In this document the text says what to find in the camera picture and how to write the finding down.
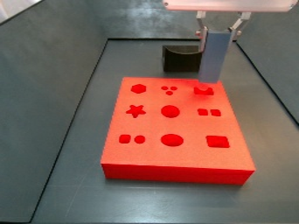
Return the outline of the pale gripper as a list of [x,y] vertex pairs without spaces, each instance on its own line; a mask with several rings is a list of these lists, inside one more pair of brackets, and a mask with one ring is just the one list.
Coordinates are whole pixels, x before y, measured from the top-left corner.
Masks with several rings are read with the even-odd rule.
[[198,11],[197,20],[201,29],[197,35],[201,39],[201,52],[205,51],[209,27],[204,23],[205,11],[240,11],[238,20],[229,28],[230,41],[238,40],[252,18],[250,12],[288,12],[298,3],[298,0],[163,0],[163,6],[169,11]]

